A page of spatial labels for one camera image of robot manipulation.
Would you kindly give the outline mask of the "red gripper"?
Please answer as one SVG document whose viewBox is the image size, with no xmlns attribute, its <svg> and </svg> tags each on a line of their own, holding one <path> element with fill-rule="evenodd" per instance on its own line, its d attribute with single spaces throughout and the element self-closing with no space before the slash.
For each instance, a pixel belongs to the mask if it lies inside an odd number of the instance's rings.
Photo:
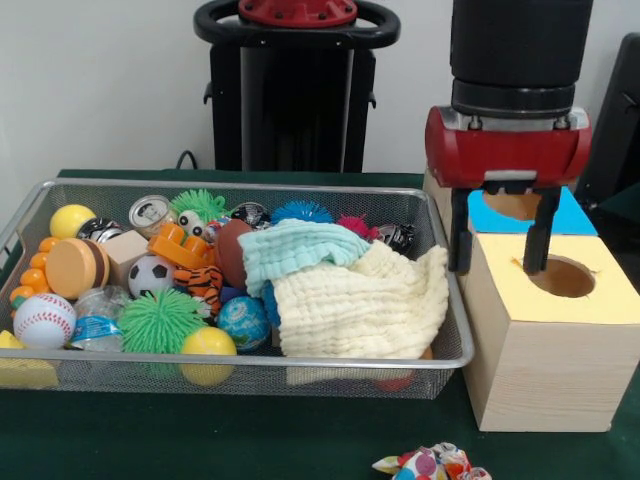
<svg viewBox="0 0 640 480">
<path fill-rule="evenodd" d="M 471 264 L 468 228 L 470 189 L 487 182 L 519 182 L 539 189 L 540 201 L 525 243 L 523 270 L 546 269 L 561 188 L 586 166 L 592 139 L 589 115 L 579 107 L 559 118 L 500 119 L 464 115 L 450 106 L 430 109 L 425 127 L 427 165 L 451 191 L 449 270 L 467 274 Z"/>
</svg>

